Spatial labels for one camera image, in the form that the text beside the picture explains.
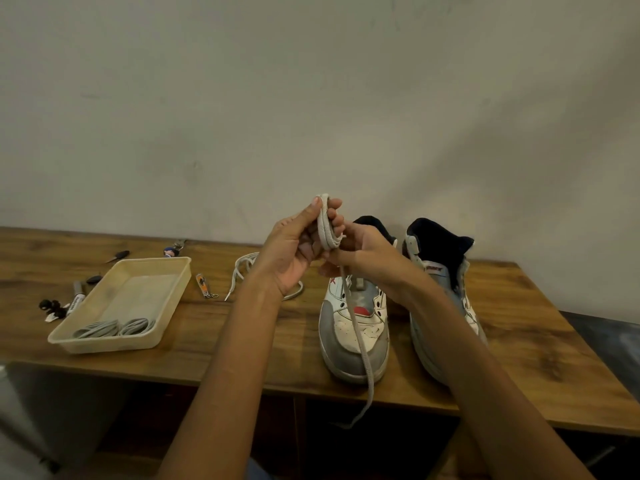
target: wooden tabletop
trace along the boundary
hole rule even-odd
[[[191,272],[203,273],[217,299],[204,299],[190,281],[160,344],[148,350],[68,355],[47,342],[43,298],[67,303],[75,280],[106,273],[104,264],[128,249],[131,258],[161,257],[167,239],[0,228],[0,361],[28,362],[75,372],[197,385],[232,306],[223,301],[236,258],[254,246],[188,241]],[[280,309],[266,391],[364,400],[366,387],[334,379],[317,334],[328,280],[315,269],[305,291]],[[514,263],[474,261],[469,298],[489,348],[524,394],[553,425],[640,436],[640,405]],[[455,414],[448,389],[421,368],[406,313],[391,309],[390,357],[375,402]]]

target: plastic tray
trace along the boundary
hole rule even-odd
[[[117,262],[75,311],[49,334],[49,343],[71,354],[149,349],[162,339],[191,277],[191,258],[124,259]],[[93,322],[134,318],[156,320],[139,335],[74,339],[73,332]]]

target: sneaker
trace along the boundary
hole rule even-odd
[[[476,313],[469,303],[465,290],[465,273],[469,262],[465,253],[474,245],[470,237],[459,237],[444,229],[436,222],[425,218],[414,220],[406,230],[403,244],[404,256],[411,259],[416,266],[431,275],[449,295],[465,318],[469,327],[482,342],[486,344],[486,336]],[[410,318],[411,339],[422,366],[437,381],[446,385],[446,380],[437,366],[432,352],[427,347],[418,324]]]
[[[396,245],[375,217],[363,216],[357,224],[375,226],[387,240]],[[387,368],[389,330],[387,327],[387,296],[375,283],[349,275],[331,278],[320,311],[318,330],[324,363],[331,373],[343,381],[367,384],[363,357],[353,328],[346,302],[346,290],[351,291],[353,311],[362,332],[366,354],[369,356],[374,382],[380,380]]]

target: shoe sole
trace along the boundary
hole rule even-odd
[[[380,368],[377,371],[373,372],[373,382],[376,383],[378,382],[380,379],[382,379],[382,376],[384,375],[385,371],[387,370],[387,362],[389,360],[389,344],[390,341],[387,341],[387,355],[385,355],[385,361],[382,363],[382,365],[380,366]],[[322,343],[322,340],[320,340],[320,350],[322,352],[322,358],[324,360],[324,364],[326,365],[326,368],[329,369],[329,372],[331,372],[335,377],[337,377],[340,380],[343,380],[345,382],[349,382],[351,384],[367,384],[367,376],[354,376],[352,374],[348,374],[345,371],[341,371],[340,369],[338,369],[333,362],[331,362],[331,359],[329,359],[329,355],[327,355],[326,350],[324,349],[324,344]]]
[[[488,345],[488,343],[487,343],[486,335],[484,334],[484,329],[482,328],[482,325],[480,325],[480,322],[477,321],[477,319],[476,319],[476,323],[478,325],[477,337],[486,346]],[[434,379],[436,379],[439,383],[444,384],[446,386],[447,382],[444,379],[442,371],[429,358],[429,356],[427,355],[427,352],[425,352],[424,349],[422,348],[422,343],[418,338],[415,327],[417,327],[417,325],[414,324],[413,318],[411,318],[411,323],[409,325],[409,328],[411,329],[411,343],[413,344],[413,350],[415,350],[415,353],[416,355],[418,355],[418,359],[420,360],[420,363],[422,364],[424,369],[429,373],[429,375]]]

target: hand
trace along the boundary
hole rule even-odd
[[[347,274],[365,278],[382,289],[395,302],[403,304],[400,293],[408,277],[422,280],[424,273],[400,254],[373,226],[344,222],[345,238],[340,249],[324,251],[326,262],[318,270],[323,276],[340,276],[339,266]]]
[[[327,217],[332,221],[336,235],[344,231],[344,217],[337,212],[341,205],[339,198],[327,202]],[[278,221],[264,242],[249,276],[268,276],[286,296],[308,270],[311,261],[318,259],[322,252],[317,231],[320,211],[322,202],[320,197],[315,197],[299,214]]]

